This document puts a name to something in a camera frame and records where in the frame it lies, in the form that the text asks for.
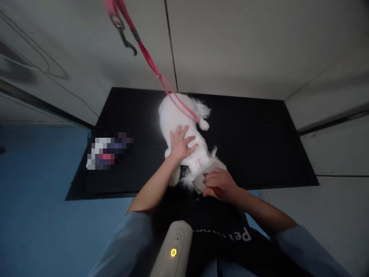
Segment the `person's right hand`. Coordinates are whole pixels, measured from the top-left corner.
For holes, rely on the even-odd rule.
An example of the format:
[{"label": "person's right hand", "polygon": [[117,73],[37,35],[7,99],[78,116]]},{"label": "person's right hand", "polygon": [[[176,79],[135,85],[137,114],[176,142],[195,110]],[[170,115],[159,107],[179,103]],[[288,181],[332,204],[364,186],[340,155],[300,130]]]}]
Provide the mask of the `person's right hand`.
[{"label": "person's right hand", "polygon": [[206,188],[203,191],[204,197],[212,196],[228,203],[234,203],[240,189],[234,182],[231,174],[219,167],[208,173],[203,182],[206,184]]}]

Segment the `dog paw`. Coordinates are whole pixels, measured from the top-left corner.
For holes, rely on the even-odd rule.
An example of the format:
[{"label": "dog paw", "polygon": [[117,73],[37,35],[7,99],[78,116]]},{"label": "dog paw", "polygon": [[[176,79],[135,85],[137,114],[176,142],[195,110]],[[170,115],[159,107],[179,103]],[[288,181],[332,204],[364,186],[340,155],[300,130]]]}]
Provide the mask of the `dog paw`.
[{"label": "dog paw", "polygon": [[179,181],[180,181],[180,175],[181,175],[181,167],[177,166],[176,169],[173,171],[172,175],[169,179],[169,186],[175,187]]},{"label": "dog paw", "polygon": [[174,178],[169,179],[169,186],[175,187],[178,184],[178,182]]},{"label": "dog paw", "polygon": [[200,127],[201,130],[207,131],[207,130],[209,130],[210,126],[209,126],[209,123],[206,120],[201,118],[200,122],[199,122],[199,127]]}]

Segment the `black rubber mat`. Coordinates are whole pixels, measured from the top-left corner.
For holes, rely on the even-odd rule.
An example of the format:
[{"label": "black rubber mat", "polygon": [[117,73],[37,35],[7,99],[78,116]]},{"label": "black rubber mat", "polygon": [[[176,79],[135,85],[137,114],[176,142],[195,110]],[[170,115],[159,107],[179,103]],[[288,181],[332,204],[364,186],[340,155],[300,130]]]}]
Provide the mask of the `black rubber mat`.
[{"label": "black rubber mat", "polygon": [[[283,101],[188,94],[212,109],[210,128],[200,130],[211,150],[218,147],[235,182],[246,189],[318,185]],[[85,152],[67,200],[134,196],[164,161],[167,148],[159,127],[163,91],[112,88],[98,133],[126,132],[127,144],[114,170],[87,170]]]}]

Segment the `white dog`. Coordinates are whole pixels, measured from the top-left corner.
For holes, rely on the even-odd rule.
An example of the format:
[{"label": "white dog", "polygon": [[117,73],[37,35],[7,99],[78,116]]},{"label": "white dog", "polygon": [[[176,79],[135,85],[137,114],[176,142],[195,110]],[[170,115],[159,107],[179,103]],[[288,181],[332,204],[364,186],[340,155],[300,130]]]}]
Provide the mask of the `white dog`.
[{"label": "white dog", "polygon": [[[177,93],[177,96],[197,116],[200,129],[203,131],[207,131],[209,129],[209,124],[207,123],[205,118],[209,117],[210,109],[202,104],[201,101],[190,98],[187,95]],[[178,99],[172,93],[171,97],[181,108],[181,110],[189,114],[188,111],[179,103]],[[195,121],[188,118],[180,110],[178,110],[178,108],[174,105],[174,103],[172,102],[172,100],[170,100],[168,96],[164,98],[159,107],[159,115],[161,132],[163,133],[166,144],[168,145],[168,149],[165,151],[165,157],[169,156],[171,152],[170,131],[175,132],[178,125],[182,125],[183,127],[185,125],[189,125],[186,137],[196,137],[195,140],[191,141],[188,144],[188,147],[192,147],[193,145],[198,144],[195,151],[190,156],[182,160],[180,163],[181,165],[188,166],[188,170],[185,173],[185,176],[182,178],[182,181],[189,190],[194,189],[193,180],[212,164],[217,163],[219,167],[225,170],[227,169],[226,166],[215,156],[217,148],[214,147],[212,153],[209,153],[205,139],[197,131]],[[169,180],[170,186],[173,187],[179,182],[180,173],[181,167],[178,166],[174,170]]]}]

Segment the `white wall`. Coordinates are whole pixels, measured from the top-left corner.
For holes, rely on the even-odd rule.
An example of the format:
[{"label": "white wall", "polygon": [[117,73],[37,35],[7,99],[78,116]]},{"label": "white wall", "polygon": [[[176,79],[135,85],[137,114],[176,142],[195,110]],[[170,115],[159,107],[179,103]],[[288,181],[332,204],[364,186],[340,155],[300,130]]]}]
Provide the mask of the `white wall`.
[{"label": "white wall", "polygon": [[[175,87],[164,2],[125,3],[157,67]],[[51,67],[46,75],[36,71],[25,73],[23,68],[0,58],[1,78],[76,117],[96,122],[112,86],[161,89],[142,54],[134,57],[132,50],[123,46],[101,0],[6,0],[0,3],[0,9],[42,47],[45,52],[36,48]],[[38,67],[47,67],[19,34],[2,19],[0,24],[2,39]],[[125,34],[136,45],[130,31]],[[22,80],[19,75],[24,73],[28,78]],[[97,115],[55,82],[80,97]]]},{"label": "white wall", "polygon": [[180,92],[285,100],[368,31],[363,1],[168,1]]},{"label": "white wall", "polygon": [[318,180],[316,187],[267,190],[268,202],[303,225],[352,276],[368,276],[369,179]]},{"label": "white wall", "polygon": [[369,37],[286,100],[300,130],[369,103]]},{"label": "white wall", "polygon": [[369,175],[369,116],[301,137],[317,175]]},{"label": "white wall", "polygon": [[0,124],[61,124],[64,120],[0,93]]},{"label": "white wall", "polygon": [[[125,3],[156,65],[175,87],[164,1]],[[43,74],[0,58],[1,78],[74,116],[96,122],[111,86],[161,89],[143,56],[124,48],[101,0],[4,0],[0,9],[51,67]],[[286,99],[368,31],[360,0],[168,0],[168,12],[181,92]],[[2,39],[47,67],[2,19],[0,26]],[[129,31],[126,36],[136,45]]]}]

